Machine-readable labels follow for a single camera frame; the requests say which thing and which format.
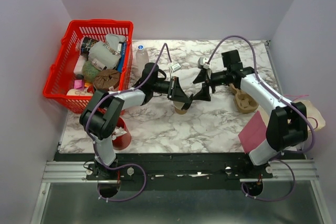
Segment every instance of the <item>green ball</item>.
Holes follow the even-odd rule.
[[[90,61],[85,62],[83,66],[83,76],[86,81],[93,83],[94,78],[99,72],[100,70],[95,68]]]

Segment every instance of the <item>plastic container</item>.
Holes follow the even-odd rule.
[[[83,36],[97,40],[105,40],[106,34],[125,35],[127,48],[125,52],[122,74],[120,77],[119,90],[128,89],[132,66],[132,33],[133,23],[130,21],[115,21],[109,19],[73,20],[61,40],[55,63],[50,67],[50,73],[43,90],[46,98],[54,99],[74,113],[82,113],[91,97],[79,97],[66,95],[74,86],[76,79],[74,68],[77,63],[79,52],[76,44]]]
[[[125,131],[127,131],[126,134],[118,136],[115,140],[112,140],[113,149],[120,151],[127,148],[130,145],[132,136],[122,118],[118,119],[117,127],[122,127]]]
[[[137,52],[135,53],[136,64],[138,65],[139,75],[142,76],[142,71],[145,65],[149,62],[148,52],[143,45],[139,45]]]

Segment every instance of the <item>wall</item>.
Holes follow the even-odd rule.
[[[62,0],[72,19],[125,19],[137,39],[270,39],[293,0]]]
[[[336,222],[335,13],[336,0],[294,0],[270,49],[284,93],[309,94],[327,122],[310,156]]]
[[[70,17],[61,0],[0,0],[0,220],[30,223],[65,111],[42,97]]]

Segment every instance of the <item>white container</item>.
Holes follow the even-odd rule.
[[[138,50],[135,53],[136,64],[138,65],[139,75],[142,75],[142,71],[145,65],[149,62],[148,52],[145,50],[143,45],[138,46]]]

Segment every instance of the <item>red plastic basket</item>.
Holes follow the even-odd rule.
[[[82,113],[91,97],[67,95],[73,88],[76,77],[74,68],[77,63],[79,52],[76,44],[83,36],[105,41],[106,34],[125,35],[127,48],[125,52],[122,74],[120,77],[119,90],[128,88],[132,53],[133,23],[130,21],[115,21],[109,19],[73,20],[61,40],[61,48],[55,63],[50,67],[50,73],[43,89],[46,98],[54,99],[74,113]]]

